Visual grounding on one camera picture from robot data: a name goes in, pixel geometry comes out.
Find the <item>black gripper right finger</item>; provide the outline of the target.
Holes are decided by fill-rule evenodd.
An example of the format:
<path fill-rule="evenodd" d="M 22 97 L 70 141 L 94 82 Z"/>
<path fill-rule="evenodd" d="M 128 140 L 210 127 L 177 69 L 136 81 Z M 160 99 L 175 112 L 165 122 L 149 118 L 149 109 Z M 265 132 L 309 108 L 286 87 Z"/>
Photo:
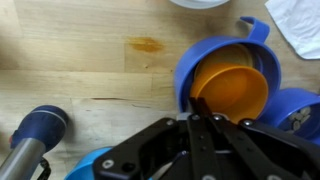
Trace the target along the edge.
<path fill-rule="evenodd" d="M 210 108 L 207 105 L 207 103 L 206 103 L 204 98 L 199 98 L 198 99 L 198 106 L 199 106 L 199 113 L 203 117 L 211 117 L 212 116 L 212 111 L 210 110 Z"/>

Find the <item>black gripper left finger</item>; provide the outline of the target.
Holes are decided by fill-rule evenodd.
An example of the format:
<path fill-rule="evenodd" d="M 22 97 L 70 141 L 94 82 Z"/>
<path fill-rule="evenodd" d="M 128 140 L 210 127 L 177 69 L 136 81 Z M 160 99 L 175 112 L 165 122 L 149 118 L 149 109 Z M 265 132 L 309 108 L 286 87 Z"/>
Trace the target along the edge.
<path fill-rule="evenodd" d="M 190 109 L 192 111 L 193 114 L 200 116 L 201 115 L 201 111 L 200 111 L 200 107 L 198 105 L 198 101 L 196 98 L 190 97 L 189 98 L 189 104 L 190 104 Z"/>

